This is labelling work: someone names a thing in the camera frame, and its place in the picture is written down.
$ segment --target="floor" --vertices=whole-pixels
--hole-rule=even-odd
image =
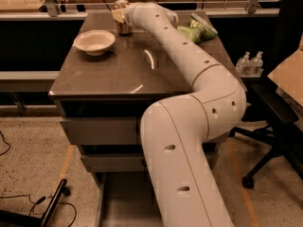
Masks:
[[[263,122],[245,123],[245,127],[248,128],[261,125]],[[17,116],[17,110],[13,106],[0,106],[0,131],[5,141],[11,145],[7,153],[0,155],[0,197],[30,194],[30,199],[36,201],[42,196],[52,195],[60,180],[65,178],[71,195],[62,196],[61,201],[73,204],[77,210],[77,217],[72,226],[96,226],[98,187],[82,165],[78,149],[69,144],[54,106],[31,106],[22,116]],[[7,148],[8,145],[0,139],[0,154]],[[302,181],[284,158],[273,159],[255,177],[254,189],[247,190],[241,187],[241,176],[266,150],[267,146],[239,135],[228,138],[221,144],[220,156],[213,174],[228,212],[235,226],[240,227],[301,226]],[[118,180],[118,187],[109,187],[109,195],[113,195],[115,189],[119,191],[131,181],[136,181],[133,175],[121,177],[123,181]],[[121,195],[116,201],[117,204],[121,204],[121,201],[128,204],[125,200],[134,199],[135,195],[132,193],[128,196]],[[42,213],[49,201],[50,199],[46,199],[37,205],[31,215]],[[28,215],[32,205],[28,197],[0,198],[1,210]],[[156,205],[151,211],[156,213]],[[133,211],[129,209],[124,216],[122,215],[121,220],[117,216],[121,213],[111,210],[109,206],[104,226],[163,226],[157,214],[151,225],[134,221],[134,212],[143,211],[139,207]],[[70,226],[74,216],[75,210],[71,205],[60,204],[48,226]]]

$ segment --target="clear bottle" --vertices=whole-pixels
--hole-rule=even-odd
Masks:
[[[246,51],[245,55],[238,59],[238,62],[236,64],[236,70],[240,74],[240,76],[245,76],[248,74],[248,68],[249,68],[249,54],[250,52]]]
[[[260,69],[263,65],[263,59],[262,59],[262,51],[259,51],[257,55],[250,60],[250,65],[249,65],[249,74],[250,75],[258,75],[260,72]]]

